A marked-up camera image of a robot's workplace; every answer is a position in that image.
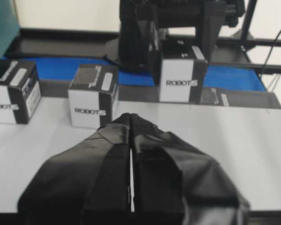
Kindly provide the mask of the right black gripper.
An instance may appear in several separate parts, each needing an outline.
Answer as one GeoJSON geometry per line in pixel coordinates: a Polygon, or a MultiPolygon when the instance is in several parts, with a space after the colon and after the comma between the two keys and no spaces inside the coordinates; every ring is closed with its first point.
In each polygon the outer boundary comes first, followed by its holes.
{"type": "Polygon", "coordinates": [[[128,71],[150,72],[159,86],[162,32],[194,27],[196,46],[210,60],[222,26],[236,27],[244,13],[243,0],[122,0],[118,62],[128,71]]]}

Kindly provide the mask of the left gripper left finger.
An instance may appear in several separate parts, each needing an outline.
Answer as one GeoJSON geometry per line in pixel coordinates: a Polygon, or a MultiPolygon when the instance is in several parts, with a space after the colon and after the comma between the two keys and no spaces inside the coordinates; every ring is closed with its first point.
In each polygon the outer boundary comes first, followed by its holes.
{"type": "Polygon", "coordinates": [[[128,224],[129,131],[130,115],[124,113],[46,160],[18,201],[24,224],[128,224]]]}

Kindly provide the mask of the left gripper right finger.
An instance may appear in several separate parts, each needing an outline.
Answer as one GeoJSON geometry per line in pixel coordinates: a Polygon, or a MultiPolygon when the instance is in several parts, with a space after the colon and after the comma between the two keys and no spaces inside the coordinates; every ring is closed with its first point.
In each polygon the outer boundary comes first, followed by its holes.
{"type": "Polygon", "coordinates": [[[137,224],[248,224],[249,202],[215,158],[135,113],[130,125],[137,224]]]}

